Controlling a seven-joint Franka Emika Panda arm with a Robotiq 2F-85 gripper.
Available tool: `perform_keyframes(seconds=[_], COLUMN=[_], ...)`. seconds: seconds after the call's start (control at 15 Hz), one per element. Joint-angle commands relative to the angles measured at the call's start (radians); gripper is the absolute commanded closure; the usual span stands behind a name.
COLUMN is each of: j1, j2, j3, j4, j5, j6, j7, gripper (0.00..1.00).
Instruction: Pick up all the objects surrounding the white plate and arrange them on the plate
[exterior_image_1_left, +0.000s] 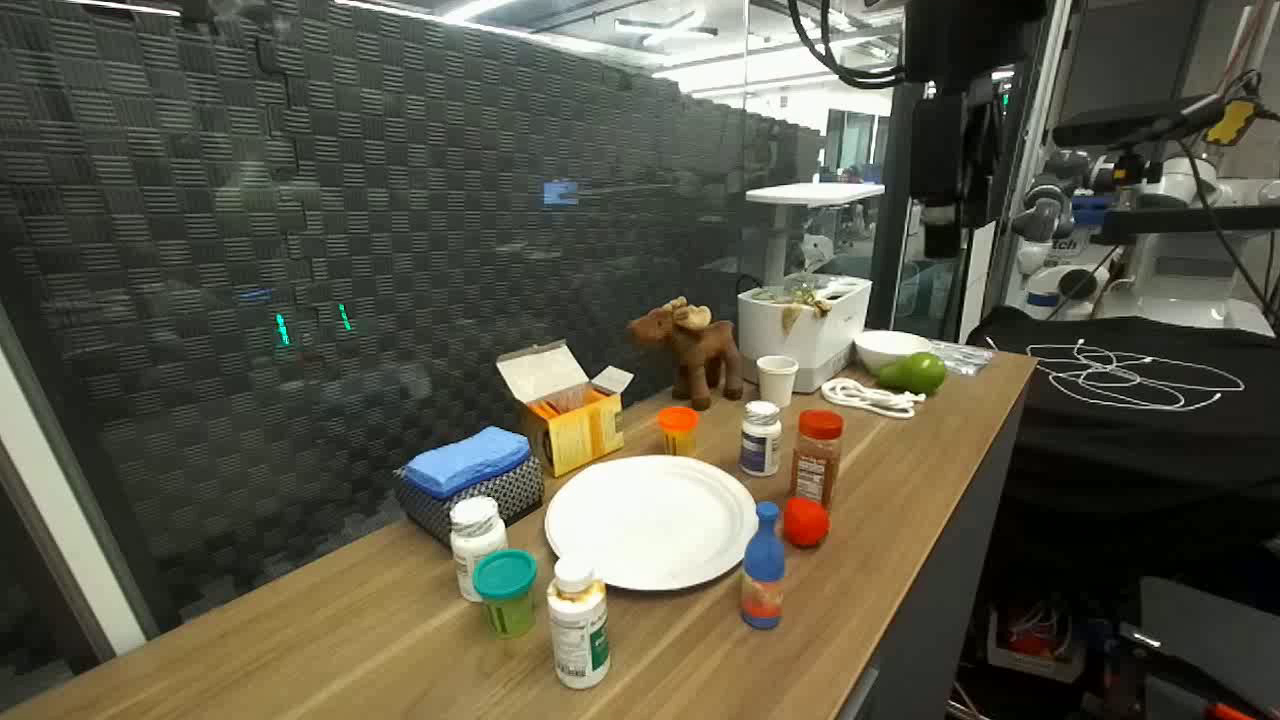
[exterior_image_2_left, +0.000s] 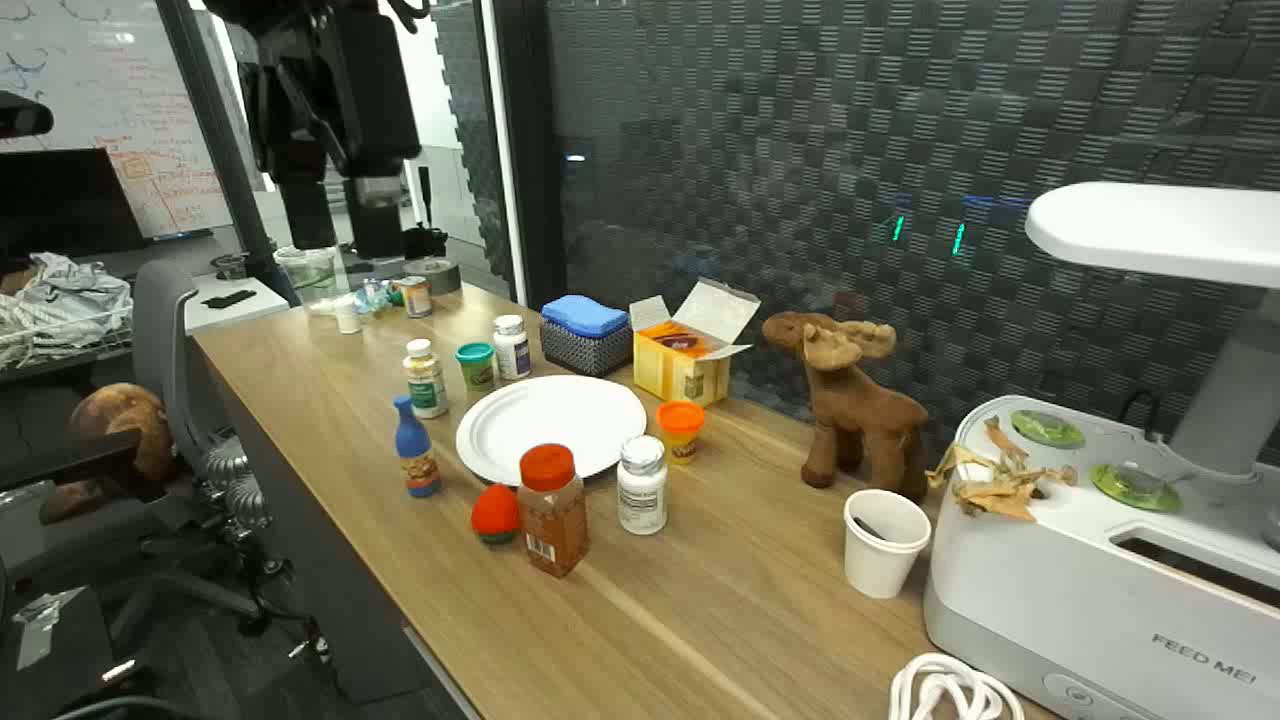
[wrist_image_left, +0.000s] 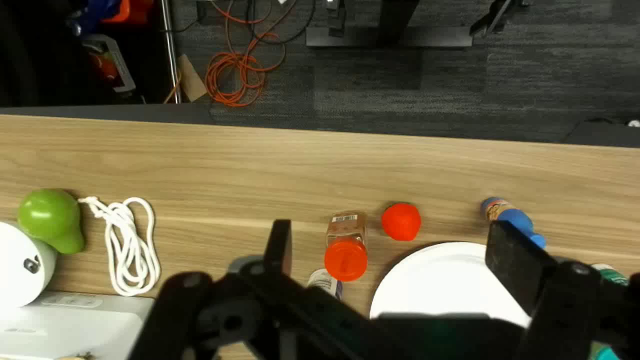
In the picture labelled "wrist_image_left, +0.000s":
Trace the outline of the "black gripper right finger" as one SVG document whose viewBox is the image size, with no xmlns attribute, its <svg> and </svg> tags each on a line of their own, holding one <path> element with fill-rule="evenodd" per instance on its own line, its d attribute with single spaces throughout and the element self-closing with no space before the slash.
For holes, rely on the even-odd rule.
<svg viewBox="0 0 640 360">
<path fill-rule="evenodd" d="M 506 220 L 497 220 L 489 230 L 487 266 L 519 307 L 527 314 L 532 314 L 542 294 L 544 280 L 559 262 L 522 230 Z"/>
</svg>

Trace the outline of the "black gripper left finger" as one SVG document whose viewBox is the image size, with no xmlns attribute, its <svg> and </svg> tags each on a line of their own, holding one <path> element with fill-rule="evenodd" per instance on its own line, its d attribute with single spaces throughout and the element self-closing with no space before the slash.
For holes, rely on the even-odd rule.
<svg viewBox="0 0 640 360">
<path fill-rule="evenodd" d="M 265 251 L 265 269 L 268 272 L 290 274 L 293 271 L 293 223 L 277 220 L 272 225 Z"/>
</svg>

